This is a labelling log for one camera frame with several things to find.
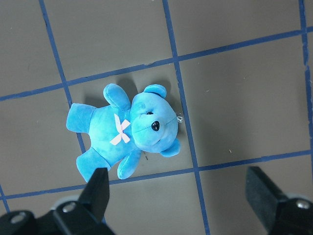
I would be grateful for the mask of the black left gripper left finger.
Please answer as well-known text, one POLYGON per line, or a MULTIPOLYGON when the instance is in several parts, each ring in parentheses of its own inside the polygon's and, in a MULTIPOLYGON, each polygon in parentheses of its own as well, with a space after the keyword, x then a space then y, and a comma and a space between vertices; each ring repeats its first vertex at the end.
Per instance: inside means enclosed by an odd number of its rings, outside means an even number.
POLYGON ((2 235, 112 235, 103 222, 110 198, 108 170, 98 168, 77 200, 60 203, 35 218, 31 211, 12 211, 0 217, 2 235))

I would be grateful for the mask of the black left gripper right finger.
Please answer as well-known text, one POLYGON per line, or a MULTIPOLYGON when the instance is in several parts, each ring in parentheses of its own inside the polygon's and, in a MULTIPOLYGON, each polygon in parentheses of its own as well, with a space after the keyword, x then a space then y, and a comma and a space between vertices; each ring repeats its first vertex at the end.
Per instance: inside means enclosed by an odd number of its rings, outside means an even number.
POLYGON ((284 193, 258 166, 247 168, 245 195, 268 235, 313 233, 313 202, 284 193))

